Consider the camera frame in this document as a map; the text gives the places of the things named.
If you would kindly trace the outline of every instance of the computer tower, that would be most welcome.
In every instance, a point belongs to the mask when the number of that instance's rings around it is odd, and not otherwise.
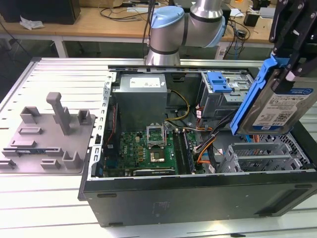
[[[80,14],[79,0],[0,0],[0,14],[6,22],[20,16],[43,23],[74,24]]]

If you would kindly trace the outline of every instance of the metal worktable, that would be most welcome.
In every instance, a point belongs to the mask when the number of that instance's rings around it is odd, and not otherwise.
[[[260,67],[260,61],[183,60],[183,65]],[[137,59],[42,59],[31,62],[0,104],[0,147],[8,144],[21,122],[25,105],[40,113],[53,113],[45,98],[49,91],[62,94],[70,113],[90,109],[98,116],[108,64],[142,65]],[[302,118],[317,139],[316,108]],[[317,236],[317,195],[282,217],[180,224],[101,228],[87,202],[77,200],[81,176],[0,174],[0,237],[247,237],[297,238]]]

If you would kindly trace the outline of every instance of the floor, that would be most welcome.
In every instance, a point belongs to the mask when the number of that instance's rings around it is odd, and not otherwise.
[[[20,74],[30,61],[30,57],[16,43],[12,42],[12,50],[6,51],[0,46],[0,101],[5,97]],[[141,44],[137,43],[100,43],[101,53],[97,53],[95,42],[66,42],[69,57],[74,58],[142,58]],[[23,40],[21,45],[33,57],[58,57],[51,41]],[[181,59],[213,59],[216,48],[183,47],[180,49]],[[269,49],[245,48],[239,60],[264,60],[269,56]],[[233,60],[234,55],[226,59]]]

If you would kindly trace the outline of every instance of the desk leg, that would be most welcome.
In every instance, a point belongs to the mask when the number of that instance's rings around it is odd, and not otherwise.
[[[101,54],[101,44],[97,42],[97,54]]]
[[[65,42],[62,39],[54,39],[54,43],[57,49],[58,56],[60,58],[67,58],[68,53],[65,46]]]
[[[223,60],[224,54],[226,53],[227,48],[228,48],[227,42],[219,42],[216,56],[214,57],[214,59]]]
[[[3,47],[7,50],[10,51],[12,50],[12,47],[10,45],[10,42],[8,39],[0,39],[1,40],[1,44],[3,45]]]

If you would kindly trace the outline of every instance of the motherboard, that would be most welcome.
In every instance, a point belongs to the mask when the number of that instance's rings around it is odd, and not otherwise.
[[[178,175],[193,172],[193,132],[127,131],[120,136],[118,158],[108,158],[105,172],[113,176]]]

